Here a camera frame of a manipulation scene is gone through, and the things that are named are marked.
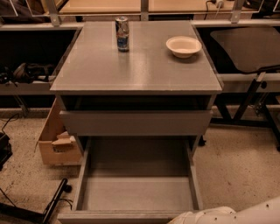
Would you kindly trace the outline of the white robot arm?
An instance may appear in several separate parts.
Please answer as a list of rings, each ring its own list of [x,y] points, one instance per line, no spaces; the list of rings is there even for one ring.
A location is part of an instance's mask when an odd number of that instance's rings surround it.
[[[186,212],[167,224],[280,224],[280,197],[236,212],[231,207],[221,206]]]

